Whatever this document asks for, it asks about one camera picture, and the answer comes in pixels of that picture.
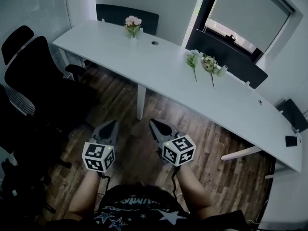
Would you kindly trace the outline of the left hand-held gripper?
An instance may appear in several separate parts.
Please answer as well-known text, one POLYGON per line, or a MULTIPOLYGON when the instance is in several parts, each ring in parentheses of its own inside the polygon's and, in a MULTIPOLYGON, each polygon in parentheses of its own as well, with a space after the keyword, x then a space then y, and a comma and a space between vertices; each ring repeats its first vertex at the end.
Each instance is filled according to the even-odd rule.
POLYGON ((85 142, 82 159, 86 169, 106 173, 116 160, 119 122, 109 120, 99 125, 88 142, 85 142))

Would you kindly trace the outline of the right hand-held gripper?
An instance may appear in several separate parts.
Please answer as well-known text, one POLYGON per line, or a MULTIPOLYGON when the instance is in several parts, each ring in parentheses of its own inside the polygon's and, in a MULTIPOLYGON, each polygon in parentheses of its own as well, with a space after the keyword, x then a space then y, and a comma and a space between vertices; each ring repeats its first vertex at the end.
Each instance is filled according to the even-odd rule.
POLYGON ((176 167, 193 160, 196 145, 189 135, 164 141, 164 136, 176 137, 179 134, 176 127, 157 118, 151 118, 149 126, 154 140, 160 143, 163 159, 176 167))

